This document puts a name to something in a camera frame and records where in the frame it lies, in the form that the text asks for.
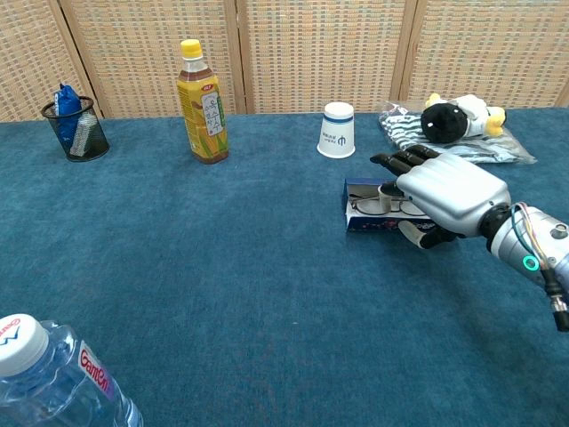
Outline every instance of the stuffed toy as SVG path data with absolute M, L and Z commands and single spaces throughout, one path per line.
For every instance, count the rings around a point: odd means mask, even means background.
M 438 93 L 429 96 L 421 114 L 421 128 L 431 142 L 455 142 L 463 136 L 500 136 L 506 122 L 501 107 L 487 107 L 475 95 L 464 95 L 450 101 Z

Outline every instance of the water bottle cap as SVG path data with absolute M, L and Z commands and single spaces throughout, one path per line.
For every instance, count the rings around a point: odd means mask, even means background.
M 47 331 L 31 316 L 0 318 L 0 377 L 30 369 L 44 355 L 48 342 Z

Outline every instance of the black fingertip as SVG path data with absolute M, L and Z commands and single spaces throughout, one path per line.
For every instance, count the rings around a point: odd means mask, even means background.
M 403 197 L 403 191 L 401 191 L 397 187 L 397 183 L 395 181 L 386 182 L 385 184 L 381 184 L 380 186 L 380 193 L 385 194 L 386 196 L 392 197 Z
M 411 171 L 411 167 L 407 163 L 403 163 L 401 160 L 394 157 L 388 157 L 388 163 L 383 166 L 397 176 Z
M 420 145 L 420 144 L 412 145 L 408 149 L 405 149 L 405 151 L 409 151 L 409 152 L 413 153 L 414 155 L 423 158 L 424 160 L 427 160 L 429 158 L 435 158 L 435 157 L 439 156 L 438 152 L 436 152 L 433 149 L 430 149 L 428 147 L 425 147 L 424 145 Z
M 419 241 L 423 249 L 430 249 L 433 246 L 440 245 L 444 242 L 452 242 L 457 238 L 457 234 L 436 225 L 430 229 Z
M 375 156 L 371 156 L 370 161 L 377 165 L 385 166 L 388 163 L 388 158 L 389 156 L 387 154 L 380 153 L 376 154 Z
M 421 157 L 416 156 L 409 151 L 398 151 L 393 155 L 393 157 L 398 158 L 399 160 L 401 160 L 404 163 L 407 163 L 410 166 L 419 166 L 422 165 L 424 162 L 424 160 Z

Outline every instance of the white paper cup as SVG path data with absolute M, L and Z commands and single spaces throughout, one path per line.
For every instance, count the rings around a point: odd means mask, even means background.
M 346 102 L 330 102 L 324 108 L 318 152 L 344 158 L 354 154 L 354 108 Z

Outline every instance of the woven panel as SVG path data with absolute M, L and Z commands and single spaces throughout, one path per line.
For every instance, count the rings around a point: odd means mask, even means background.
M 256 112 L 323 111 L 330 101 L 375 111 L 389 97 L 404 0 L 246 7 Z
M 552 106 L 567 79 L 569 2 L 429 0 L 409 99 L 474 93 L 503 107 Z
M 220 78 L 223 107 L 235 111 L 227 22 L 221 0 L 66 1 L 81 54 L 96 78 L 106 117 L 181 114 L 176 78 L 180 41 L 198 38 Z
M 0 3 L 0 121 L 41 118 L 59 89 L 85 93 L 45 0 Z

